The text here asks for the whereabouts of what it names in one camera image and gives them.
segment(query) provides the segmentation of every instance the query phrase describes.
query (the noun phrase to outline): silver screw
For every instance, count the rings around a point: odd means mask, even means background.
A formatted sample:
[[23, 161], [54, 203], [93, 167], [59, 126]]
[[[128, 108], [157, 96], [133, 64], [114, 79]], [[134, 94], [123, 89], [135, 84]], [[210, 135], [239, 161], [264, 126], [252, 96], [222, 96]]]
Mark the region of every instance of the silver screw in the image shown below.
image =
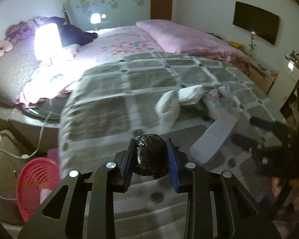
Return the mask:
[[196, 167], [196, 164], [192, 163], [192, 162], [188, 162], [186, 164], [186, 167], [189, 168], [189, 169], [194, 169]]
[[114, 163], [114, 162], [109, 162], [109, 163], [106, 164], [106, 167], [107, 167], [108, 169], [113, 169], [113, 168], [116, 167], [116, 163]]
[[74, 178], [78, 175], [79, 175], [79, 172], [77, 170], [72, 170], [72, 171], [69, 172], [69, 176], [72, 177], [72, 178]]
[[262, 158], [262, 164], [266, 165], [267, 163], [268, 163], [268, 158], [267, 157]]
[[231, 178], [232, 177], [232, 173], [230, 171], [224, 171], [222, 174], [226, 178]]

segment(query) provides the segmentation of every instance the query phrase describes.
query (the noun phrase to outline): wall-mounted tv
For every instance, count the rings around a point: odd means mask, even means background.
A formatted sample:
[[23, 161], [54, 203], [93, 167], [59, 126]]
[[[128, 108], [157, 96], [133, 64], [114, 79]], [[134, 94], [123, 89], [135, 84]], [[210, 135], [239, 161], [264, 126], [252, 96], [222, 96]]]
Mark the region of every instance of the wall-mounted tv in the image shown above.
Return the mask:
[[236, 2], [233, 24], [256, 34], [273, 45], [278, 35], [279, 22], [279, 16], [269, 11]]

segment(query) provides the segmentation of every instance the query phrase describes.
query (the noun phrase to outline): pink comforter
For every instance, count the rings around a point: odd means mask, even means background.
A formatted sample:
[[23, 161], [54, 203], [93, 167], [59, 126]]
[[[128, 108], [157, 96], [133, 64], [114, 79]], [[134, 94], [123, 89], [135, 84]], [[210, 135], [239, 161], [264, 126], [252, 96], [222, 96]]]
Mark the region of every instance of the pink comforter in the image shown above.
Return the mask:
[[150, 34], [165, 52], [229, 62], [244, 74], [250, 74], [248, 57], [213, 35], [167, 20], [147, 20], [136, 25]]

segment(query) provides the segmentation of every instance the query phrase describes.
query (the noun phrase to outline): white lampshade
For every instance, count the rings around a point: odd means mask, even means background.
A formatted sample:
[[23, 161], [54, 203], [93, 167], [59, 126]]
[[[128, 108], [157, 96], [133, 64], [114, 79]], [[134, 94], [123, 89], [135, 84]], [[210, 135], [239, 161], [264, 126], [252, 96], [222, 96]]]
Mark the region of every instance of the white lampshade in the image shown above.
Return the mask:
[[98, 24], [98, 23], [101, 23], [101, 22], [102, 22], [102, 20], [101, 20], [101, 15], [100, 15], [99, 13], [93, 13], [93, 14], [91, 15], [91, 20], [90, 20], [90, 22], [91, 22], [92, 24]]
[[63, 49], [58, 26], [55, 23], [37, 28], [34, 36], [34, 53], [37, 60], [56, 56]]

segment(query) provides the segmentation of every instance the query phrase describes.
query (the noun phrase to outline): power cord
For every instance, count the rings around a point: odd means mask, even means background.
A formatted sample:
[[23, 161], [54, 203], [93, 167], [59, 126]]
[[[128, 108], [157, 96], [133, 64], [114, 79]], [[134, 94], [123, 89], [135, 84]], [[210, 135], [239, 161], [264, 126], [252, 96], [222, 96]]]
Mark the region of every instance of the power cord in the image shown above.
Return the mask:
[[50, 113], [48, 114], [48, 116], [45, 118], [45, 120], [43, 122], [43, 125], [42, 125], [41, 130], [40, 130], [40, 136], [39, 136], [39, 141], [38, 141], [38, 144], [37, 144], [37, 149], [31, 155], [16, 156], [16, 155], [14, 155], [14, 154], [12, 154], [12, 153], [4, 150], [4, 149], [1, 149], [1, 148], [0, 148], [0, 151], [4, 152], [4, 153], [6, 153], [6, 154], [8, 154], [10, 156], [13, 156], [15, 158], [18, 158], [18, 159], [28, 159], [28, 158], [34, 156], [38, 152], [38, 150], [39, 150], [39, 147], [40, 147], [40, 144], [41, 144], [41, 139], [42, 139], [42, 134], [43, 134], [43, 129], [45, 127], [45, 124], [46, 124], [47, 120], [51, 116], [51, 114], [52, 114], [52, 111], [50, 111]]
[[[28, 158], [34, 156], [34, 155], [38, 152], [38, 150], [39, 150], [39, 147], [40, 147], [40, 144], [41, 144], [41, 139], [42, 139], [42, 134], [43, 134], [43, 129], [44, 129], [44, 127], [45, 127], [45, 124], [46, 124], [47, 120], [49, 119], [49, 117], [50, 117], [51, 114], [52, 114], [52, 100], [51, 100], [51, 99], [50, 99], [50, 107], [51, 107], [51, 111], [49, 112], [48, 116], [45, 118], [45, 120], [44, 120], [44, 122], [43, 122], [43, 125], [42, 125], [42, 127], [41, 127], [41, 130], [40, 130], [39, 141], [38, 141], [38, 143], [37, 143], [37, 149], [36, 149], [31, 155], [16, 156], [16, 155], [14, 155], [14, 154], [12, 154], [12, 153], [10, 153], [10, 152], [4, 150], [4, 149], [1, 149], [1, 148], [0, 148], [0, 151], [4, 152], [4, 153], [6, 153], [6, 154], [8, 154], [8, 155], [10, 155], [10, 156], [13, 156], [13, 157], [15, 157], [15, 158], [18, 158], [18, 159], [28, 159]], [[17, 200], [17, 199], [9, 199], [9, 198], [5, 198], [5, 197], [2, 197], [1, 195], [0, 195], [0, 198], [1, 198], [1, 199], [4, 199], [4, 200], [14, 200], [14, 201]]]
[[14, 200], [14, 201], [17, 200], [17, 199], [5, 198], [5, 197], [2, 197], [2, 196], [0, 196], [0, 198], [1, 198], [1, 199], [4, 199], [4, 200]]

